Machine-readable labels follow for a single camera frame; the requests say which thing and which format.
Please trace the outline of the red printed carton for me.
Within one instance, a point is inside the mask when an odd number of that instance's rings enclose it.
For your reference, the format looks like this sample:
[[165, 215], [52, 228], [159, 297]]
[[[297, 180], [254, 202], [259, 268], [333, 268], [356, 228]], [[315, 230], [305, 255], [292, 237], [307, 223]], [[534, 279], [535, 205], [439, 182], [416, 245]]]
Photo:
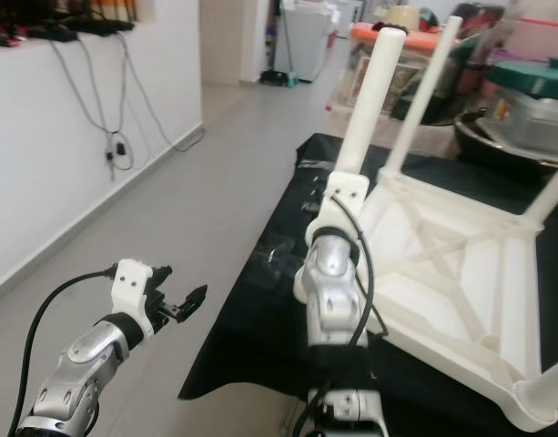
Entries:
[[[354, 106], [355, 101], [357, 101], [359, 93], [362, 88], [363, 80], [365, 80], [366, 72], [369, 70], [370, 56], [363, 55], [357, 58], [357, 64], [355, 64], [352, 72], [352, 78], [350, 79], [350, 87], [348, 92], [344, 95], [344, 101], [349, 106]], [[398, 104], [400, 100], [400, 95], [402, 95], [403, 88], [406, 87], [406, 80], [411, 79], [415, 75], [415, 70], [411, 67], [398, 65], [398, 71], [392, 75], [392, 80], [390, 82], [390, 90], [387, 91], [386, 96], [384, 96], [383, 105], [381, 108], [382, 114], [390, 114], [395, 105]]]

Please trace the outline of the beige pot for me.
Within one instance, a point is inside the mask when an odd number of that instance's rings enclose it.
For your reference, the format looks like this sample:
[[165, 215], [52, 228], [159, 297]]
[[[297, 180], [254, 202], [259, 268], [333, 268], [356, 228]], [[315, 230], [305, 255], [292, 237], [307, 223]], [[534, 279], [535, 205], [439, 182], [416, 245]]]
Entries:
[[383, 22], [386, 25], [400, 26], [406, 32], [420, 32], [421, 9], [418, 5], [391, 5]]

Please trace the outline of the dark green round pot lid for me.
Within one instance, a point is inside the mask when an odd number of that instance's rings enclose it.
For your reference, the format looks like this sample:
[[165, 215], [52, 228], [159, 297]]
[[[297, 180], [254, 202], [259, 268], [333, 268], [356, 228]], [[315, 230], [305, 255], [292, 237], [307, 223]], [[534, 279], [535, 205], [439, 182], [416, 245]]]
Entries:
[[558, 57], [544, 62], [500, 61], [491, 67], [486, 79], [533, 98], [558, 100]]

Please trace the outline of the clear plastic container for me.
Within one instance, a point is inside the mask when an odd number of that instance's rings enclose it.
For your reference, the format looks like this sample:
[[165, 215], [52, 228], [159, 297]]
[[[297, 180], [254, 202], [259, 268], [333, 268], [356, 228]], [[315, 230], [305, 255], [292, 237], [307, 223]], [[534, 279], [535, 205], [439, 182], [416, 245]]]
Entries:
[[488, 119], [507, 145], [558, 157], [558, 100], [500, 88]]

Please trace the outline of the black wifi router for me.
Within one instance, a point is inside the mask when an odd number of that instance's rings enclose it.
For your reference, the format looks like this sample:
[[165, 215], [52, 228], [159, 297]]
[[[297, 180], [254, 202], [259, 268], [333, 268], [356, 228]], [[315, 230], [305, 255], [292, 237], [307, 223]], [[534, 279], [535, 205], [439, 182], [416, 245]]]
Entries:
[[111, 36], [120, 32], [130, 32], [136, 28], [133, 22], [119, 20], [77, 20], [45, 21], [43, 24], [1, 24], [0, 32], [12, 40], [49, 40], [54, 42], [76, 41], [79, 35]]

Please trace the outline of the white plastic children table top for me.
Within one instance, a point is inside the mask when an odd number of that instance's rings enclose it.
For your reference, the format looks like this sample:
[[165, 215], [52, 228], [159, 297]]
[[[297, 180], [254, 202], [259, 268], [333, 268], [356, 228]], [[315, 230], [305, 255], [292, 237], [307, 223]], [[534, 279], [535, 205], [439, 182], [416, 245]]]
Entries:
[[379, 172], [357, 221], [369, 244], [382, 339], [500, 409], [541, 363], [537, 238], [513, 215], [445, 188]]

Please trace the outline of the crumpled clear tape patch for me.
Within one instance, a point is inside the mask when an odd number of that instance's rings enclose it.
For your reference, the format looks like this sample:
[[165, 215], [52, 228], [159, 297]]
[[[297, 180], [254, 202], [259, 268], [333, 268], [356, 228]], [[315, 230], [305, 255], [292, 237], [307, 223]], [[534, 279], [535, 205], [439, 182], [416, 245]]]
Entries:
[[288, 236], [266, 234], [254, 246], [245, 273], [255, 286], [274, 287], [282, 280], [294, 278], [304, 259], [302, 242]]

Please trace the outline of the black tablecloth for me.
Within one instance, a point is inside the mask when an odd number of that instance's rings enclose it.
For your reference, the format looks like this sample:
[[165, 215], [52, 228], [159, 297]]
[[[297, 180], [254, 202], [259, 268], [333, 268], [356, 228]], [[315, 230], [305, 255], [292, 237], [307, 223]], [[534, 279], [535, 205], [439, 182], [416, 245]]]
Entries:
[[[328, 172], [299, 169], [297, 163], [333, 161], [340, 143], [339, 137], [315, 134], [299, 146], [294, 174], [262, 236], [292, 237], [307, 250], [304, 200], [323, 186]], [[537, 261], [542, 362], [553, 366], [558, 361], [558, 207], [537, 239]], [[294, 279], [255, 286], [246, 266], [188, 372], [180, 399], [199, 399], [232, 383], [303, 399], [316, 381], [305, 346], [304, 308], [292, 294]], [[374, 345], [371, 363], [392, 437], [558, 437], [558, 422], [541, 432], [520, 432], [490, 400], [387, 342]]]

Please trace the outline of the black round wok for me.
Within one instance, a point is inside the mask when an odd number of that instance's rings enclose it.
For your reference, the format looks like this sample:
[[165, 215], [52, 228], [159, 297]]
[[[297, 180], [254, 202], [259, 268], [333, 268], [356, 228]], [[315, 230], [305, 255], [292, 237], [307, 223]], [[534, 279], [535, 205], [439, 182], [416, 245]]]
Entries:
[[524, 184], [544, 183], [556, 174], [558, 164], [524, 158], [500, 149], [477, 121], [483, 111], [465, 112], [453, 120], [457, 159]]

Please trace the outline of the white appliance cabinet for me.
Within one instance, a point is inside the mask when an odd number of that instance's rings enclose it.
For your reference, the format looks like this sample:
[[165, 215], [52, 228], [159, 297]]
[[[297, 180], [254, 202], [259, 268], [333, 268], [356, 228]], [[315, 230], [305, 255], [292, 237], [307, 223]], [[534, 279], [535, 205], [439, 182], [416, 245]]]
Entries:
[[281, 0], [276, 20], [274, 69], [300, 82], [316, 82], [338, 20], [340, 11], [333, 3]]

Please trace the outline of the black plastic bag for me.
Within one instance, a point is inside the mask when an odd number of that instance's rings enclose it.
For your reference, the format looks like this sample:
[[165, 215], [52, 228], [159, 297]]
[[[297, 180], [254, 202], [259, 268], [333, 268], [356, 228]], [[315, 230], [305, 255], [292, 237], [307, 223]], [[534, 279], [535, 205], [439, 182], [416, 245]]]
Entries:
[[487, 3], [459, 3], [454, 6], [452, 13], [462, 18], [462, 26], [424, 114], [425, 125], [449, 125], [451, 117], [464, 111], [470, 103], [487, 69], [488, 34], [504, 18], [506, 9], [506, 5]]

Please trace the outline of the teal head floor mop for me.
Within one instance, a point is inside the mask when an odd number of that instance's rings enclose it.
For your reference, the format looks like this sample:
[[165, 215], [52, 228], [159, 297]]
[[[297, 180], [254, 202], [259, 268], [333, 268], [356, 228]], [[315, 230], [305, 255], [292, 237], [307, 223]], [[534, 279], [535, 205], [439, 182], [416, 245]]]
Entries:
[[[299, 79], [294, 74], [294, 53], [292, 53], [291, 42], [289, 38], [289, 22], [287, 13], [284, 12], [283, 0], [268, 0], [270, 5], [270, 17], [273, 18], [274, 24], [274, 46], [273, 53], [268, 59], [268, 69], [260, 75], [259, 83], [261, 85], [284, 86], [293, 88], [299, 83]], [[283, 54], [287, 58], [287, 71], [278, 70], [279, 54]]]

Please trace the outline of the white towel cloth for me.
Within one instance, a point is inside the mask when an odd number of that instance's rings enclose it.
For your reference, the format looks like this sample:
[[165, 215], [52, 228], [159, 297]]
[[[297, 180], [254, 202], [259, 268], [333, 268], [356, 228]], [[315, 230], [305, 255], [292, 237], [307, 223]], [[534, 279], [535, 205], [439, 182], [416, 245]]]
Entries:
[[[353, 108], [350, 106], [328, 104], [326, 106], [326, 113], [328, 113], [326, 134], [345, 137], [352, 112]], [[373, 134], [371, 134], [370, 144], [392, 149], [403, 125], [402, 121], [391, 119], [387, 114], [381, 114]], [[456, 142], [456, 129], [451, 124], [445, 126], [419, 125], [413, 134], [409, 153], [420, 155], [420, 157], [457, 158], [459, 147]]]

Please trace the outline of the clear tape strip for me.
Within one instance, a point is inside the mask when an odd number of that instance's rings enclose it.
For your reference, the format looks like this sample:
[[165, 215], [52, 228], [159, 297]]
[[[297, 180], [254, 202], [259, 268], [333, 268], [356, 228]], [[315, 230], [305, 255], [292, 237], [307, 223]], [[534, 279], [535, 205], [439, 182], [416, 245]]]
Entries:
[[336, 167], [336, 163], [325, 161], [325, 159], [301, 159], [297, 163], [297, 168], [299, 169], [316, 169], [325, 172], [332, 172], [334, 167]]

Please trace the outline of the clear storage box orange lid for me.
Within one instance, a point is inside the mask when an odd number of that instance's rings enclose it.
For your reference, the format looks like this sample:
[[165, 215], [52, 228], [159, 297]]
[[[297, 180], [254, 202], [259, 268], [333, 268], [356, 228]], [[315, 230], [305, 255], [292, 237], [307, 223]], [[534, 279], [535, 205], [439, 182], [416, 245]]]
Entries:
[[[341, 76], [340, 84], [334, 91], [333, 103], [347, 106], [344, 101], [344, 95], [348, 92], [350, 82], [352, 82], [352, 69], [357, 64], [357, 58], [363, 55], [371, 55], [375, 40], [377, 40], [378, 32], [374, 28], [374, 24], [355, 24], [350, 27], [350, 50], [348, 64], [344, 75]], [[411, 105], [413, 95], [416, 88], [421, 82], [425, 67], [429, 63], [433, 50], [438, 45], [438, 37], [440, 37], [440, 29], [436, 28], [433, 32], [408, 32], [406, 42], [398, 59], [398, 65], [402, 64], [415, 70], [415, 75], [411, 79], [406, 80], [406, 87], [403, 88], [400, 100], [392, 112], [388, 116], [392, 119], [403, 120], [404, 116]]]

